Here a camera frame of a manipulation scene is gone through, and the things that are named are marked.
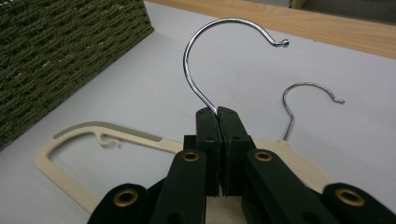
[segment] hook tip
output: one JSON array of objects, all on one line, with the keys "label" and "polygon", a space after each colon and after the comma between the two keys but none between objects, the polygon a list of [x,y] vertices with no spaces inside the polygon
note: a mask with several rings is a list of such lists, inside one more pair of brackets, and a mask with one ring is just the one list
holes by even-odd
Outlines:
[{"label": "hook tip", "polygon": [[344,99],[336,99],[335,102],[340,105],[343,105],[346,101]]},{"label": "hook tip", "polygon": [[282,46],[283,46],[283,48],[286,48],[286,47],[288,47],[289,46],[289,40],[288,39],[284,39],[284,40],[282,40],[282,42],[280,43]]}]

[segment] silver wire hook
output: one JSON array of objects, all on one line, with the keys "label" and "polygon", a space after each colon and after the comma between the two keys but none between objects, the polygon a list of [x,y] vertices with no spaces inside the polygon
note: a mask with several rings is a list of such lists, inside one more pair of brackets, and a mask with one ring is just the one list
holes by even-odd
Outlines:
[{"label": "silver wire hook", "polygon": [[184,68],[184,74],[186,76],[187,81],[190,84],[190,87],[192,90],[195,92],[195,94],[212,110],[212,112],[218,117],[218,109],[216,106],[210,102],[210,100],[198,89],[198,87],[195,85],[195,83],[192,80],[190,69],[189,69],[189,55],[190,55],[190,50],[192,48],[192,45],[194,44],[195,40],[203,34],[206,30],[223,24],[223,23],[242,23],[247,26],[255,28],[257,31],[259,31],[265,39],[274,47],[287,47],[289,45],[289,40],[284,39],[281,42],[276,42],[260,25],[252,22],[252,21],[246,21],[242,19],[235,19],[235,18],[228,18],[228,19],[221,19],[217,21],[212,21],[209,24],[205,25],[202,27],[199,31],[195,33],[195,35],[191,38],[189,44],[187,45],[184,55],[183,55],[183,68]]},{"label": "silver wire hook", "polygon": [[337,104],[343,105],[343,104],[346,102],[346,101],[343,100],[343,99],[337,99],[337,98],[334,96],[334,94],[332,94],[332,92],[331,92],[329,89],[327,89],[326,87],[324,87],[324,86],[322,86],[322,85],[319,85],[319,84],[317,84],[317,83],[313,83],[313,82],[299,82],[299,83],[296,83],[296,84],[293,84],[293,85],[289,86],[289,87],[283,92],[283,106],[285,106],[285,108],[286,108],[286,110],[288,111],[288,113],[289,113],[289,115],[290,115],[290,118],[291,118],[291,121],[290,121],[290,124],[289,124],[289,128],[288,128],[288,130],[286,131],[285,137],[283,138],[283,140],[285,140],[285,141],[288,140],[288,137],[289,137],[289,135],[290,135],[291,128],[292,128],[293,125],[294,125],[294,115],[293,115],[293,113],[291,113],[291,110],[290,110],[290,108],[288,107],[288,104],[286,103],[286,95],[288,94],[288,92],[289,92],[291,89],[296,88],[296,87],[299,87],[299,86],[312,86],[312,87],[319,88],[319,89],[321,89],[321,90],[323,90],[323,91],[326,91],[326,92],[329,94],[329,96],[332,98],[332,100],[333,100],[334,102],[336,102]]}]

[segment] metal hook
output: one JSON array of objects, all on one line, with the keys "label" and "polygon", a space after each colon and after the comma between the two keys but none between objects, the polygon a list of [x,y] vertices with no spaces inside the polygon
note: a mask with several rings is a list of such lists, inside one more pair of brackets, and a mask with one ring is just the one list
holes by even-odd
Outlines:
[{"label": "metal hook", "polygon": [[343,100],[343,99],[337,99],[337,98],[334,96],[334,94],[332,94],[332,92],[331,92],[329,89],[327,89],[326,87],[324,87],[324,86],[322,86],[322,85],[319,85],[319,84],[317,84],[317,83],[313,83],[313,82],[299,82],[299,83],[296,83],[296,84],[294,84],[294,85],[289,86],[289,87],[283,92],[283,106],[285,106],[286,110],[288,111],[288,113],[289,113],[289,115],[290,115],[290,117],[291,117],[291,121],[290,121],[290,124],[289,124],[289,128],[288,128],[288,130],[286,131],[285,137],[283,138],[283,140],[285,140],[285,141],[288,139],[289,134],[290,134],[290,131],[291,131],[291,128],[293,127],[293,124],[294,124],[294,115],[293,115],[293,113],[291,113],[291,110],[290,110],[290,108],[288,107],[288,104],[286,103],[286,95],[288,94],[288,92],[289,92],[291,89],[293,89],[293,88],[295,88],[295,87],[299,87],[299,86],[312,86],[312,87],[319,88],[319,89],[321,89],[321,90],[323,90],[323,91],[326,91],[326,92],[329,94],[329,96],[332,98],[332,100],[333,100],[334,102],[336,102],[337,104],[341,104],[341,105],[342,105],[343,103],[345,103],[345,100]]},{"label": "metal hook", "polygon": [[235,18],[229,18],[229,19],[221,19],[221,20],[217,20],[217,21],[212,21],[209,24],[207,24],[206,26],[202,27],[197,33],[195,33],[195,35],[191,38],[189,44],[187,45],[185,51],[184,51],[184,56],[183,56],[183,68],[184,68],[184,74],[186,76],[187,81],[190,84],[190,87],[192,88],[192,90],[195,92],[195,94],[197,94],[197,96],[212,110],[212,112],[216,115],[216,117],[218,117],[218,109],[216,108],[216,106],[209,101],[209,99],[207,99],[206,96],[204,96],[204,94],[198,89],[198,87],[195,85],[195,83],[192,81],[192,77],[190,74],[190,69],[189,69],[189,55],[190,55],[190,50],[192,48],[192,45],[194,44],[195,40],[201,35],[203,34],[206,30],[223,24],[223,23],[242,23],[245,24],[247,26],[253,27],[255,28],[257,31],[259,31],[264,37],[265,39],[268,41],[268,43],[270,43],[272,46],[274,47],[287,47],[289,45],[289,40],[284,39],[281,42],[276,42],[263,28],[260,27],[260,25],[252,22],[252,21],[246,21],[246,20],[242,20],[242,19],[235,19]]}]

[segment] brass grommet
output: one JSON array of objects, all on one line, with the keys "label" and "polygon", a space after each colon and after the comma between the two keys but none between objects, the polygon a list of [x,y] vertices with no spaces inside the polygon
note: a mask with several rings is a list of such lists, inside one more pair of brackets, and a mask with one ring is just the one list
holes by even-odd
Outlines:
[{"label": "brass grommet", "polygon": [[135,189],[123,189],[117,192],[113,202],[118,207],[126,207],[136,202],[138,193]]},{"label": "brass grommet", "polygon": [[365,204],[364,199],[358,193],[350,189],[338,189],[335,191],[335,195],[341,202],[355,207],[364,206]]},{"label": "brass grommet", "polygon": [[271,161],[272,160],[272,156],[271,154],[267,153],[267,152],[256,152],[254,154],[254,157],[259,160],[259,161]]},{"label": "brass grommet", "polygon": [[185,161],[198,161],[199,155],[195,152],[187,152],[183,154],[183,160]]}]

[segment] hanger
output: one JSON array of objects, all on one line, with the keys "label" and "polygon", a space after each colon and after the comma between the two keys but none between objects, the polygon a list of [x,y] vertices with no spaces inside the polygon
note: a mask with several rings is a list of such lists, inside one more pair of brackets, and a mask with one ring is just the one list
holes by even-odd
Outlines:
[{"label": "hanger", "polygon": [[[124,140],[174,154],[183,148],[180,142],[101,121],[80,123],[55,134],[35,155],[35,167],[89,214],[93,212],[100,200],[49,158],[50,153],[62,143],[86,133],[93,133],[101,147],[119,147],[119,140]],[[114,139],[105,141],[104,135]]]},{"label": "hanger", "polygon": [[282,160],[290,167],[290,169],[305,183],[309,188],[313,189],[316,192],[322,192],[324,187],[331,184],[332,181],[326,174],[322,171],[321,168],[316,166],[313,162],[301,156],[297,152],[293,151],[290,148],[289,142],[287,141],[290,136],[290,131],[294,125],[295,117],[292,114],[290,108],[288,107],[286,96],[291,89],[300,86],[312,86],[319,88],[323,91],[326,91],[329,96],[335,101],[337,104],[343,104],[345,101],[342,99],[337,99],[334,94],[326,87],[313,83],[313,82],[298,82],[291,86],[289,86],[283,92],[283,106],[287,110],[290,115],[290,124],[288,129],[286,130],[285,136],[283,140],[279,140],[277,142],[271,142],[266,140],[259,140],[258,147],[269,148],[269,150],[274,151]]},{"label": "hanger", "polygon": [[[218,108],[199,90],[199,88],[196,86],[194,83],[190,68],[189,68],[189,57],[190,57],[190,51],[195,43],[195,41],[198,39],[199,36],[201,36],[205,31],[207,31],[210,28],[213,28],[215,26],[224,24],[224,23],[240,23],[246,26],[249,26],[256,31],[258,31],[266,40],[267,42],[273,46],[273,47],[287,47],[290,42],[288,39],[284,39],[282,41],[275,41],[263,28],[261,28],[258,24],[252,22],[252,21],[246,21],[242,19],[235,19],[235,18],[230,18],[230,19],[221,19],[217,21],[212,21],[209,24],[205,25],[202,27],[200,30],[198,30],[191,40],[189,41],[183,55],[183,68],[184,68],[184,74],[185,77],[191,87],[191,89],[194,91],[194,93],[207,105],[207,107],[213,112],[213,114],[219,118],[219,111]],[[305,85],[312,85],[316,86],[318,88],[322,88],[323,90],[329,90],[319,84],[306,84]],[[290,89],[294,88],[296,86],[291,86],[287,88],[287,91]],[[274,151],[290,168],[293,170],[295,174],[311,189],[321,192],[324,188],[324,186],[328,185],[331,181],[330,179],[324,174],[324,172],[321,171],[320,168],[318,168],[316,165],[314,165],[311,161],[308,159],[304,158],[303,156],[299,155],[295,151],[290,149],[289,143],[286,141],[278,141],[276,143],[271,142],[271,141],[266,141],[262,139],[254,139],[254,143],[258,148],[266,148],[268,150]]]}]

